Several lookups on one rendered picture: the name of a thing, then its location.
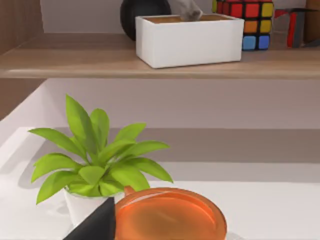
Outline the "grey crumpled tissue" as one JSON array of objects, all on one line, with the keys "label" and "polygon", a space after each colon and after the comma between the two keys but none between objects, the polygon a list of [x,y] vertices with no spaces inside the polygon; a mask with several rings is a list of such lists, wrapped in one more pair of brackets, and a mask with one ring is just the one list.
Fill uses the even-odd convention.
[{"label": "grey crumpled tissue", "polygon": [[203,11],[195,0],[172,0],[177,7],[179,16],[183,22],[196,22],[200,20]]}]

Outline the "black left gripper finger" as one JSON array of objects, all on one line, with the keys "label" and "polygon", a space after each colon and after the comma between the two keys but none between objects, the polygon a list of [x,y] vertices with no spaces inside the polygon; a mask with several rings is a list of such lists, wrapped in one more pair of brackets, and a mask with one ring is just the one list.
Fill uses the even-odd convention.
[{"label": "black left gripper finger", "polygon": [[115,199],[108,198],[62,240],[115,240]]}]

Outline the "multicoloured puzzle cube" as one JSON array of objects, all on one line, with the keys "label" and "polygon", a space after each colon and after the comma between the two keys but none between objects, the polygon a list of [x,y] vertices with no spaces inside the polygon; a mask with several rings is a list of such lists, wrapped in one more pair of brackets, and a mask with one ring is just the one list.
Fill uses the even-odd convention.
[{"label": "multicoloured puzzle cube", "polygon": [[243,51],[269,48],[273,0],[212,0],[212,12],[244,20]]}]

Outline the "black round object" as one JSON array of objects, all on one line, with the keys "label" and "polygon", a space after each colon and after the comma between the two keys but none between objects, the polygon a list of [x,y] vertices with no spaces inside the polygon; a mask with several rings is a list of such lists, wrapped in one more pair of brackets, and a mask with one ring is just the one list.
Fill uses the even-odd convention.
[{"label": "black round object", "polygon": [[120,5],[120,24],[125,34],[136,41],[137,16],[171,15],[168,0],[123,0]]}]

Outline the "white rectangular box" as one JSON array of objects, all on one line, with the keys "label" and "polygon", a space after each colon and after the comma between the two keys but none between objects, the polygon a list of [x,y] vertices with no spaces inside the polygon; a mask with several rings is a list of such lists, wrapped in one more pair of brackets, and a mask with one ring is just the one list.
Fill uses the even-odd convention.
[{"label": "white rectangular box", "polygon": [[137,16],[136,55],[154,69],[238,62],[244,20],[205,14],[198,21],[178,15]]}]

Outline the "red and grey object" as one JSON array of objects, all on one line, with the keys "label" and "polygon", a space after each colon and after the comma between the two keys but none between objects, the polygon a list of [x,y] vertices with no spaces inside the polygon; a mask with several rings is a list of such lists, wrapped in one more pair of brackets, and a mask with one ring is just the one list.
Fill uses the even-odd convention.
[{"label": "red and grey object", "polygon": [[310,48],[320,46],[320,39],[313,40],[308,43],[303,43],[303,30],[305,25],[306,13],[319,12],[316,9],[310,8],[278,8],[274,12],[274,18],[277,19],[283,15],[289,15],[289,24],[286,38],[288,48]]}]

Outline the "orange glass cup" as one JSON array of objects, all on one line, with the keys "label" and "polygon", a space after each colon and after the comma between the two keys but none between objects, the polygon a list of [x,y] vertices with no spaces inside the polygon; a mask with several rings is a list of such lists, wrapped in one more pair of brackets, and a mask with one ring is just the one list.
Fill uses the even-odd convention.
[{"label": "orange glass cup", "polygon": [[181,188],[124,188],[115,240],[227,240],[227,222],[208,198]]}]

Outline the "wooden shelf unit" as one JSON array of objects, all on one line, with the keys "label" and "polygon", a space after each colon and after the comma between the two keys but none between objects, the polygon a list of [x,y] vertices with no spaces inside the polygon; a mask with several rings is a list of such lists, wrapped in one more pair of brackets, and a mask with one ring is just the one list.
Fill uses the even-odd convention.
[{"label": "wooden shelf unit", "polygon": [[44,83],[5,118],[22,126],[65,124],[65,95],[103,108],[113,126],[320,129],[320,47],[285,46],[235,63],[152,69],[122,34],[45,33],[0,55],[0,77]]}]

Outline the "green plant in white pot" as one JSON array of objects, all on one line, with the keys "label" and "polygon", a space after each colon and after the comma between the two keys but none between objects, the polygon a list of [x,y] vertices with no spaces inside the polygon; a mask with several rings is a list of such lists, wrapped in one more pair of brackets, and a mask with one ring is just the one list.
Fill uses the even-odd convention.
[{"label": "green plant in white pot", "polygon": [[157,140],[137,140],[146,123],[129,124],[109,141],[110,119],[105,110],[95,108],[88,113],[67,95],[65,112],[71,135],[49,127],[30,130],[31,134],[63,149],[63,152],[41,156],[33,165],[31,181],[44,177],[37,204],[63,191],[71,222],[77,226],[105,200],[121,200],[125,187],[135,191],[149,189],[146,175],[169,183],[173,181],[160,164],[146,157],[169,146]]}]

